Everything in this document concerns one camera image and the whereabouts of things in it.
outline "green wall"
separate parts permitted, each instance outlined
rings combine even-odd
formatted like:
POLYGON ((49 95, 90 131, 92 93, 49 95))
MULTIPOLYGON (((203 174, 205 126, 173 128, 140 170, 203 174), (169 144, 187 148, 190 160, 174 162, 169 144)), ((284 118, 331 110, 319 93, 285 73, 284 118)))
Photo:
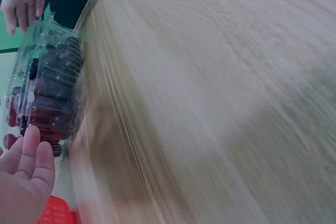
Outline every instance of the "green wall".
POLYGON ((4 16, 0 15, 0 50, 19 47, 23 36, 19 28, 16 29, 15 35, 8 35, 4 16))

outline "clear plastic container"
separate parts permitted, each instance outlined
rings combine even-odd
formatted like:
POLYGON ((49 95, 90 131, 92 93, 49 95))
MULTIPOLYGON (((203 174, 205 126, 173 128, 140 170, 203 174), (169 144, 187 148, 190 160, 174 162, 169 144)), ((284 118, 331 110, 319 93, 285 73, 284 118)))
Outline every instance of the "clear plastic container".
POLYGON ((7 149, 24 136, 29 125, 35 125, 41 141, 51 144, 54 157, 63 157, 78 119, 82 65, 78 35, 59 26, 52 16, 29 28, 5 94, 7 149))

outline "wooden table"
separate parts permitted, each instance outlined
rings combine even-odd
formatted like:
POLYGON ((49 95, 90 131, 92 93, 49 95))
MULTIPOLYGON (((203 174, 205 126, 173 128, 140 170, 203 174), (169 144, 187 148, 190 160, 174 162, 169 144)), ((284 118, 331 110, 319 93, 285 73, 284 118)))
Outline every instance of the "wooden table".
POLYGON ((336 222, 336 0, 91 0, 82 223, 336 222))

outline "grape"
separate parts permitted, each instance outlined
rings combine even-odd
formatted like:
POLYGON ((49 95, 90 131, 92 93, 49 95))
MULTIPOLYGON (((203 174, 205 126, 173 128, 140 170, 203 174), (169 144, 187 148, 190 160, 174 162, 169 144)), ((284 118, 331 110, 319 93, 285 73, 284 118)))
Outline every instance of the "grape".
POLYGON ((29 79, 34 80, 37 77, 38 59, 34 58, 29 71, 29 79))
POLYGON ((54 157, 59 157, 62 155, 62 146, 60 144, 53 144, 51 146, 54 157))
POLYGON ((46 48, 44 49, 44 53, 47 54, 49 51, 55 49, 55 47, 52 44, 48 44, 46 48))
POLYGON ((52 128, 56 131, 68 131, 71 119, 63 118, 62 116, 55 116, 50 120, 52 128))
POLYGON ((12 89, 12 94, 19 94, 21 93, 21 87, 20 86, 16 86, 12 89))
POLYGON ((7 150, 9 150, 13 144, 16 142, 18 138, 14 136, 13 134, 7 134, 4 137, 4 146, 7 150))
POLYGON ((34 94, 35 95, 39 95, 40 93, 45 92, 47 89, 46 87, 46 83, 41 80, 40 78, 36 78, 35 79, 35 90, 34 90, 34 94))
POLYGON ((26 129, 27 129, 27 119, 26 119, 26 117, 24 116, 24 117, 22 118, 21 129, 20 129, 20 134, 21 134, 21 136, 24 136, 24 135, 25 135, 26 129))
POLYGON ((65 48, 65 45, 64 45, 64 44, 59 44, 59 45, 56 47, 56 49, 63 49, 63 48, 65 48))
POLYGON ((8 117, 8 125, 10 127, 16 126, 16 111, 14 109, 10 109, 9 111, 9 117, 8 117))
POLYGON ((66 46, 76 46, 76 47, 80 47, 80 41, 79 39, 75 38, 75 37, 68 37, 66 40, 65 40, 65 45, 66 46))

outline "red plastic basket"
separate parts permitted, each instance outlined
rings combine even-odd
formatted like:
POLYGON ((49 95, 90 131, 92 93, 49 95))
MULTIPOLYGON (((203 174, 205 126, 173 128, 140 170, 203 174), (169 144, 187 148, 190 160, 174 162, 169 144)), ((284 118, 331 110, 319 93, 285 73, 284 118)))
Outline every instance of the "red plastic basket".
POLYGON ((68 204, 55 196, 48 200, 46 209, 36 224, 76 224, 75 213, 68 204))

